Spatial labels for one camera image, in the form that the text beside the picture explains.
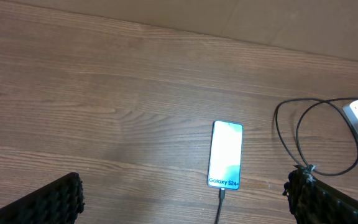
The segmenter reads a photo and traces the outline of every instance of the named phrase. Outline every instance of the wall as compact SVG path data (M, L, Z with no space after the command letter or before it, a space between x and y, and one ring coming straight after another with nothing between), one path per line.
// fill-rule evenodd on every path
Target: wall
M355 0L9 0L358 60Z

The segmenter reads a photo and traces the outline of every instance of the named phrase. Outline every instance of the wooden table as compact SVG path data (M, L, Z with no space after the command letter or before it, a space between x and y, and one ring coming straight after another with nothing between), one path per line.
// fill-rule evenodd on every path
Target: wooden table
M358 62L0 1L0 207L78 172L76 223L213 223L211 130L225 119L244 124L245 138L241 189L226 194L221 223L295 223L281 195L295 162L273 111L346 96L358 96ZM294 153L310 104L280 111ZM300 135L323 172L356 158L328 106ZM317 178L358 199L358 166Z

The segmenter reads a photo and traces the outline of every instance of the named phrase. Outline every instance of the phone screen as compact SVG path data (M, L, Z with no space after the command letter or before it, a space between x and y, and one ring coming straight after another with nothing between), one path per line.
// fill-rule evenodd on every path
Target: phone screen
M242 125L227 121L215 121L208 185L237 190L240 187Z

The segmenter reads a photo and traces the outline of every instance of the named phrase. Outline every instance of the black cable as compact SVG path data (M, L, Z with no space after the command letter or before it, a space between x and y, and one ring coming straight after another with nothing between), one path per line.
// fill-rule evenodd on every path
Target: black cable
M281 133L280 133L280 129L278 128L278 109L281 107L281 105L285 104L285 103L289 103L289 102L295 102L295 101L317 101L317 103L311 105L305 112L303 112L301 118L299 119L299 122L298 122L298 125L296 126L296 133L295 133L295 137L296 137L296 140L295 140L295 143L296 143L296 147L298 148L298 151L299 151L299 154L303 160L303 162L306 164L307 167L309 167L309 163L306 161L305 159L305 156L303 155L302 153L302 150L301 150L301 145L300 145L300 142L299 142L299 127L301 125L301 122L303 120L303 118L305 117L305 114L307 114L307 112L309 112L309 110L311 110L312 108L314 108L315 106L318 106L322 103L326 103L328 104L329 106L332 106L341 116L342 118L345 120L347 126L349 127L349 129L351 130L352 132L352 135L353 135L353 138L354 138L354 141L356 143L356 148L357 148L357 158L356 160L354 161L353 165L351 165L349 168L347 168L346 170L342 171L342 172L339 172L337 174L325 174L323 172L320 172L316 169L313 169L313 171L317 174L320 174L320 175L325 175L325 176L337 176L337 175L342 175L342 174L345 174L347 172L349 172L350 170L352 170L353 168L355 168L355 166L358 164L358 140L357 140L357 133L355 131L355 129L353 128L352 124L350 123L350 121L346 118L346 115L344 114L344 112L338 108L337 106L335 106L334 104L332 104L331 102L334 102L334 101L341 101L341 100L358 100L358 97L348 97L348 98L336 98L336 99L331 99L331 100L321 100L321 99L317 99L317 98L297 98L297 99L292 99L292 100L286 100L286 101L283 101L281 102L280 104L278 104L278 106L276 107L276 110L274 111L274 116L275 116L275 122L276 122L276 129L277 129L277 134L284 146L284 148L287 150L287 153L289 153L289 155L292 157L292 159L301 167L304 167L296 158L295 156L290 152L290 150L288 149L287 145L285 144L282 136L281 136Z
M222 204L223 204L225 193L226 193L225 189L219 190L219 207L218 207L218 213L216 214L215 224L219 223L219 217L221 216Z

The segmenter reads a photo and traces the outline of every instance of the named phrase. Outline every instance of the charging cable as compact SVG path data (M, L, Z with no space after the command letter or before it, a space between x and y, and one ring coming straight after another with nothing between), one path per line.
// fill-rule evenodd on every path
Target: charging cable
M225 193L226 193L226 191L224 188L221 188L219 190L219 207L218 207L218 213L216 214L215 224L219 223L219 217L221 216L222 204L223 204L223 199L224 199Z

